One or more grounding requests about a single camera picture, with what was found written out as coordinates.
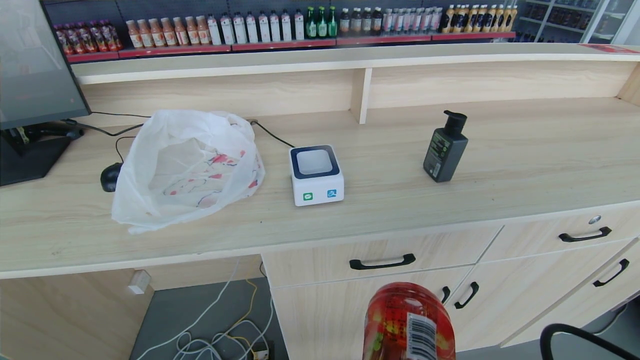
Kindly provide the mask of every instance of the red bottle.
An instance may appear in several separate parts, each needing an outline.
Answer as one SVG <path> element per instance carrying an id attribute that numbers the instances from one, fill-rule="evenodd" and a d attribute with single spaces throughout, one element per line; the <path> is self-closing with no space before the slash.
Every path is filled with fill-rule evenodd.
<path id="1" fill-rule="evenodd" d="M 362 360 L 455 360 L 449 315 L 429 290 L 411 282 L 380 288 L 367 309 Z"/>

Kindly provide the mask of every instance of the white plastic bag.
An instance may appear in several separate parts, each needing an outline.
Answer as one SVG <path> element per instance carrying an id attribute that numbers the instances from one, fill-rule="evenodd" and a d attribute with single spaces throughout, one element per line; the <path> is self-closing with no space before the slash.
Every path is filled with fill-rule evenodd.
<path id="1" fill-rule="evenodd" d="M 159 110 L 136 136 L 116 184 L 113 220 L 132 234 L 211 215 L 255 193 L 264 165 L 237 115 Z"/>

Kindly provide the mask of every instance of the black drawer handle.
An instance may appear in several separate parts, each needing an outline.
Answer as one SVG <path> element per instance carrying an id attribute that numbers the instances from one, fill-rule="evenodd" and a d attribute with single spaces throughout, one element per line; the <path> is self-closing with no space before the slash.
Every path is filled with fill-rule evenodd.
<path id="1" fill-rule="evenodd" d="M 599 239 L 611 234 L 611 229 L 609 229 L 606 226 L 599 228 L 599 230 L 600 230 L 599 235 L 587 236 L 586 238 L 574 238 L 573 236 L 567 233 L 560 234 L 558 235 L 558 237 L 560 238 L 560 240 L 564 241 L 565 243 L 575 243 L 576 241 Z"/>
<path id="2" fill-rule="evenodd" d="M 622 259 L 620 260 L 620 265 L 622 266 L 620 268 L 619 272 L 616 272 L 616 275 L 612 276 L 611 279 L 602 282 L 600 280 L 596 281 L 593 283 L 593 286 L 595 286 L 596 288 L 599 288 L 601 286 L 605 286 L 606 284 L 609 284 L 613 279 L 615 279 L 618 275 L 622 274 L 623 271 L 625 271 L 627 269 L 627 267 L 629 266 L 629 260 L 627 259 Z"/>
<path id="3" fill-rule="evenodd" d="M 409 265 L 410 263 L 413 263 L 415 261 L 415 256 L 413 254 L 402 255 L 402 258 L 403 258 L 403 260 L 400 261 L 399 263 L 384 264 L 384 265 L 371 265 L 371 266 L 367 266 L 367 265 L 363 264 L 362 261 L 360 261 L 358 259 L 353 259 L 353 260 L 349 260 L 349 266 L 353 270 L 371 270 L 371 269 L 393 268 L 393 267 L 396 267 L 396 266 L 405 266 L 405 265 Z"/>
<path id="4" fill-rule="evenodd" d="M 474 298 L 474 296 L 478 293 L 478 290 L 480 290 L 480 285 L 478 285 L 477 282 L 472 282 L 471 284 L 471 290 L 473 290 L 471 292 L 471 296 L 469 296 L 469 299 L 467 299 L 467 301 L 465 301 L 464 304 L 460 304 L 460 301 L 456 301 L 455 304 L 453 304 L 453 306 L 456 307 L 456 309 L 462 309 L 463 307 L 467 306 L 467 304 L 471 301 L 472 298 Z"/>
<path id="5" fill-rule="evenodd" d="M 442 298 L 442 303 L 444 304 L 444 302 L 449 298 L 449 295 L 451 295 L 451 290 L 448 286 L 445 286 L 442 288 L 442 292 L 444 293 L 444 297 Z"/>

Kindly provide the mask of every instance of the computer mouse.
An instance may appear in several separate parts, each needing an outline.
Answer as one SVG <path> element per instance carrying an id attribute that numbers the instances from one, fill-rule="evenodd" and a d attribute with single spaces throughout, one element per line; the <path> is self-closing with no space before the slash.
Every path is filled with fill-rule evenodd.
<path id="1" fill-rule="evenodd" d="M 120 168 L 122 163 L 115 163 L 106 167 L 100 175 L 100 184 L 102 189 L 108 193 L 116 191 L 116 182 L 118 181 L 118 175 L 120 175 Z"/>

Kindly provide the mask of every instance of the drawer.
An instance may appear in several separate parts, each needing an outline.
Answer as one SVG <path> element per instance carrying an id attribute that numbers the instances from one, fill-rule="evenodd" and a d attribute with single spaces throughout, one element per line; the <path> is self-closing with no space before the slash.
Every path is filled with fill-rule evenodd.
<path id="1" fill-rule="evenodd" d="M 361 359 L 364 319 L 378 289 L 391 282 L 406 281 L 442 297 L 442 288 L 455 289 L 470 269 L 471 266 L 461 266 L 272 289 L 289 359 Z"/>
<path id="2" fill-rule="evenodd" d="M 509 224 L 504 226 L 480 262 L 577 249 L 632 239 L 639 234 L 640 206 L 606 211 L 595 209 L 583 215 Z"/>
<path id="3" fill-rule="evenodd" d="M 262 254 L 272 287 L 475 263 L 499 227 Z"/>

